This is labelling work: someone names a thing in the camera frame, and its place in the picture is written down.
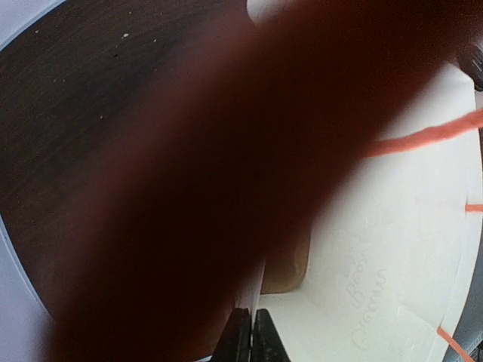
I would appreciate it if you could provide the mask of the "white paper takeout bag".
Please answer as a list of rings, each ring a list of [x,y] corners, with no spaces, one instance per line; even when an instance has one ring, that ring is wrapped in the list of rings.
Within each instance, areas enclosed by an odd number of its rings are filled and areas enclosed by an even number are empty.
[[[480,112],[442,92],[480,1],[298,1],[197,28],[66,223],[48,361],[440,361],[481,234]]]

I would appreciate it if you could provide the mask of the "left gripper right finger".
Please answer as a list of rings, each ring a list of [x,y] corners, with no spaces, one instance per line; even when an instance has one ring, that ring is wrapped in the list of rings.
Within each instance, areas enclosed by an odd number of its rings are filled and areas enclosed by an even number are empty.
[[[267,309],[258,309],[252,332],[252,362],[290,362]]]

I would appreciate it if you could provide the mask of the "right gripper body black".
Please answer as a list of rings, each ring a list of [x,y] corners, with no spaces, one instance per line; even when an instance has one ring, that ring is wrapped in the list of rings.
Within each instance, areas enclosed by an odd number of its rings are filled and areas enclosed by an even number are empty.
[[[466,73],[474,83],[476,91],[482,90],[482,49],[476,44],[467,45],[457,55],[460,69]]]

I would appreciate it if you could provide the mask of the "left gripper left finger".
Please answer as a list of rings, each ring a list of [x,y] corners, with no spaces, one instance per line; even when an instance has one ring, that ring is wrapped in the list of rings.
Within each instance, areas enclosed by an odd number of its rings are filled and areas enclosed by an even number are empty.
[[[251,314],[234,308],[220,335],[211,362],[248,362],[251,350]]]

